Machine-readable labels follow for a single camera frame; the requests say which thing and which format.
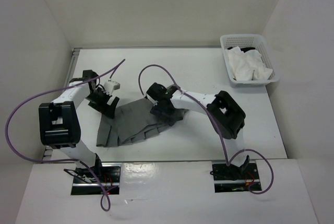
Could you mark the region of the grey pleated skirt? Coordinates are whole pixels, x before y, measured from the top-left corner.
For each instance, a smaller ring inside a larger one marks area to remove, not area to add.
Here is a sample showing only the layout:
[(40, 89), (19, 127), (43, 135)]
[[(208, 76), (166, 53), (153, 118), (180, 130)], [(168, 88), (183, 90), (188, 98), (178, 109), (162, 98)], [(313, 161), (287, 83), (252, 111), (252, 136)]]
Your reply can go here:
[(118, 147), (143, 142), (158, 136), (172, 126), (159, 121), (150, 113), (152, 104), (139, 99), (115, 109), (115, 118), (101, 116), (97, 147)]

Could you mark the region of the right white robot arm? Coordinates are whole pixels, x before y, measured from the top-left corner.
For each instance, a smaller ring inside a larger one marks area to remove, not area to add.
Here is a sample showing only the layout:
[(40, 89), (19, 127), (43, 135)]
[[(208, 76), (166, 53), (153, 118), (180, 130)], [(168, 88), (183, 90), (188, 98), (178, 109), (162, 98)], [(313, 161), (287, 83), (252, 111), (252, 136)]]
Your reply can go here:
[(166, 88), (155, 82), (147, 90), (147, 95), (155, 101), (150, 113), (159, 119), (175, 123), (183, 118), (186, 111), (202, 113), (209, 117), (219, 136), (231, 140), (232, 146), (236, 146), (246, 114), (226, 91), (216, 95), (182, 92), (176, 85)]

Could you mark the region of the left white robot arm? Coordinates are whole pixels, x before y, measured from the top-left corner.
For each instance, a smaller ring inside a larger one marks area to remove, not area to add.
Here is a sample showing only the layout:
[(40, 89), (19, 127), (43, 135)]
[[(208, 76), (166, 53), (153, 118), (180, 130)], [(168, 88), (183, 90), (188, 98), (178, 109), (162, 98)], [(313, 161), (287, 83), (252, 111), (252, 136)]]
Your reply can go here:
[(100, 181), (104, 175), (99, 156), (89, 150), (81, 140), (81, 128), (77, 109), (84, 100), (88, 106), (109, 118), (115, 117), (119, 98), (112, 93), (120, 89), (120, 84), (108, 79), (103, 86), (97, 84), (98, 74), (92, 70), (82, 72), (82, 77), (73, 78), (69, 86), (58, 98), (39, 106), (39, 127), (42, 144), (59, 149), (69, 158), (75, 159), (79, 176), (92, 182)]

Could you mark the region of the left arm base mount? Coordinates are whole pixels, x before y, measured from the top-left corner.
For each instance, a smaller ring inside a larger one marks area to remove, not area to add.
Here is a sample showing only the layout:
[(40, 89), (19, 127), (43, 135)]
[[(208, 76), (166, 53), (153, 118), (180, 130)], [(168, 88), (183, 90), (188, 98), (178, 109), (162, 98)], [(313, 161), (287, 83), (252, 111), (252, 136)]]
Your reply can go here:
[[(64, 169), (73, 178), (71, 195), (102, 195), (103, 191), (96, 178), (88, 169)], [(102, 166), (95, 171), (101, 185), (108, 195), (120, 193), (121, 165)]]

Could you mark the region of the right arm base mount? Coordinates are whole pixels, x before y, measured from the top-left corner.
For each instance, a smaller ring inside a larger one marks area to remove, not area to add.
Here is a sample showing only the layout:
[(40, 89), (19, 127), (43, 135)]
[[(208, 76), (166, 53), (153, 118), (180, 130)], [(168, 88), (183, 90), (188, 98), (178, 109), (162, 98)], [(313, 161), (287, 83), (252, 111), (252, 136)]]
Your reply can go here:
[(216, 193), (262, 191), (259, 173), (255, 162), (250, 162), (241, 172), (234, 165), (226, 166), (223, 162), (212, 163), (210, 175), (213, 177)]

